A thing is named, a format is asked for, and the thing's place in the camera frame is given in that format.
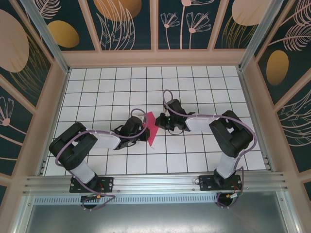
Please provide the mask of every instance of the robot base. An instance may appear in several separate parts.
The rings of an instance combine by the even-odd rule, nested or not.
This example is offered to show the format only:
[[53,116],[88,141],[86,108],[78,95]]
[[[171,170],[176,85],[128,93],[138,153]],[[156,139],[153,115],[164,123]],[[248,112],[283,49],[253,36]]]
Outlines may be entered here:
[[199,185],[201,191],[220,191],[220,190],[234,190],[234,185],[239,189],[242,189],[241,177],[239,175],[232,175],[230,182],[220,188],[214,181],[214,175],[199,176]]
[[[99,177],[98,183],[94,191],[101,193],[111,193],[113,188],[113,177]],[[70,193],[90,193],[88,190],[83,188],[80,183],[75,179],[70,180]]]

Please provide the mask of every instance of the purple cable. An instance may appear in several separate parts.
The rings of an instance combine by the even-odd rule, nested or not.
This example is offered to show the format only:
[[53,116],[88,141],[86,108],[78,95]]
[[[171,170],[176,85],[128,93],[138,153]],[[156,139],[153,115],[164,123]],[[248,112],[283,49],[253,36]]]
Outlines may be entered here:
[[[107,131],[103,131],[103,130],[86,130],[86,131],[83,131],[83,132],[79,133],[78,135],[76,135],[75,137],[73,137],[73,138],[59,151],[59,153],[57,154],[56,159],[55,159],[56,165],[57,165],[57,166],[62,166],[60,163],[58,163],[58,160],[59,160],[59,157],[60,157],[60,156],[62,155],[62,153],[64,152],[64,150],[65,150],[74,140],[76,140],[78,137],[80,137],[80,136],[82,136],[82,135],[84,135],[84,134],[86,134],[86,133],[111,134],[111,135],[114,135],[114,136],[116,136],[116,137],[126,138],[126,139],[136,138],[136,137],[142,135],[142,134],[145,132],[145,130],[147,129],[147,126],[148,126],[148,117],[147,117],[147,114],[146,114],[143,110],[141,110],[141,109],[139,109],[139,108],[133,109],[133,110],[131,111],[131,113],[130,113],[131,116],[133,115],[132,113],[133,113],[135,110],[141,111],[141,112],[144,114],[145,118],[146,118],[145,127],[142,129],[142,131],[141,131],[140,133],[138,133],[138,134],[136,134],[136,135],[134,135],[134,136],[122,136],[122,135],[118,135],[118,134],[116,134],[116,133],[107,132]],[[94,193],[94,194],[97,194],[97,195],[100,195],[100,196],[102,196],[102,197],[111,197],[111,198],[110,198],[109,200],[107,200],[105,203],[103,203],[103,204],[101,204],[101,205],[97,205],[96,207],[94,207],[94,208],[92,208],[92,209],[87,209],[87,208],[84,206],[84,203],[85,203],[86,201],[90,200],[91,198],[90,198],[90,199],[86,199],[86,200],[84,200],[84,201],[82,202],[82,207],[84,208],[84,210],[92,211],[92,210],[100,209],[101,207],[103,207],[104,205],[106,205],[108,202],[112,201],[112,200],[116,197],[116,196],[114,196],[114,195],[108,195],[108,194],[99,193],[99,192],[96,192],[96,191],[94,191],[94,190],[88,188],[88,187],[87,187],[79,178],[77,178],[71,171],[68,171],[68,172],[69,172],[71,175],[73,175],[73,177],[76,178],[76,180],[80,183],[80,185],[81,185],[83,188],[85,188],[86,190],[88,190],[89,192]]]
[[[248,150],[243,150],[242,153],[238,156],[236,162],[235,162],[235,165],[234,165],[234,170],[235,171],[240,171],[242,170],[242,189],[241,189],[241,192],[243,191],[243,187],[244,187],[244,168],[243,167],[240,167],[239,169],[236,169],[237,168],[237,165],[240,161],[240,159],[242,158],[243,155],[245,155],[247,152],[251,151],[257,144],[257,137],[256,137],[256,134],[253,132],[253,130],[248,126],[246,125],[245,123],[243,123],[242,121],[240,120],[236,120],[235,118],[232,118],[232,117],[229,117],[229,116],[223,116],[223,115],[209,115],[209,114],[196,114],[196,115],[185,115],[185,114],[181,114],[181,113],[178,113],[176,111],[174,111],[172,108],[169,107],[169,105],[167,104],[167,102],[165,101],[165,92],[169,92],[170,95],[171,95],[171,100],[173,99],[173,93],[170,91],[170,90],[164,90],[163,91],[163,102],[165,104],[165,106],[170,110],[172,111],[173,113],[175,113],[176,115],[179,115],[181,117],[195,117],[195,116],[199,116],[199,117],[212,117],[212,118],[223,118],[223,119],[227,119],[227,120],[232,120],[234,122],[237,122],[239,123],[240,125],[244,126],[245,128],[247,128],[249,130],[249,132],[251,132],[252,136],[253,136],[253,139],[254,139],[254,144],[248,149]],[[218,206],[220,207],[226,207],[225,205],[221,204],[218,199],[219,199],[219,196],[221,195],[221,192],[217,194],[217,199],[216,199],[216,203]]]

